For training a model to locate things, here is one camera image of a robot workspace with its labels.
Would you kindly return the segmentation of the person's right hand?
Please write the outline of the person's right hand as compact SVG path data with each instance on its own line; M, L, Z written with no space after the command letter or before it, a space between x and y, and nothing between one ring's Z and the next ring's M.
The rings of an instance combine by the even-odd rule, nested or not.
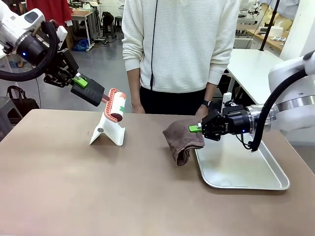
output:
M132 112L135 114L145 114L145 110L140 101L132 101Z

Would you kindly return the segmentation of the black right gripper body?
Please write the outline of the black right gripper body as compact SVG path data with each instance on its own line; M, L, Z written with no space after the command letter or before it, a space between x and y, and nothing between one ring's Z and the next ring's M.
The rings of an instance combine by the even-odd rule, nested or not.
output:
M219 141L226 134L238 135L249 133L248 111L242 106L209 109L201 122L202 135L206 139Z

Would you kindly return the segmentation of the person's left hand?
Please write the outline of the person's left hand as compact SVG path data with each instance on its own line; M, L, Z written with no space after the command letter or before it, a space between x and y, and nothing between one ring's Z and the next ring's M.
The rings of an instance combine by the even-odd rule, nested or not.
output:
M197 110L197 112L196 112L195 115L196 115L197 117L203 118L203 117L207 116L208 110L209 110L209 108L208 108L207 106L201 105L201 106L199 107L199 109Z

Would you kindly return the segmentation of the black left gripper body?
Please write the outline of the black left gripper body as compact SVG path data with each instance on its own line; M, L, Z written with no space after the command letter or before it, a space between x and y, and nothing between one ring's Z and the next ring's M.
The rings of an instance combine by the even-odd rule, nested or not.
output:
M18 81L29 81L44 74L44 81L48 84L61 88L73 85L73 78L78 73L78 64L68 49L58 49L58 42L46 42L39 36L26 36L18 45L16 53L34 68L20 73Z

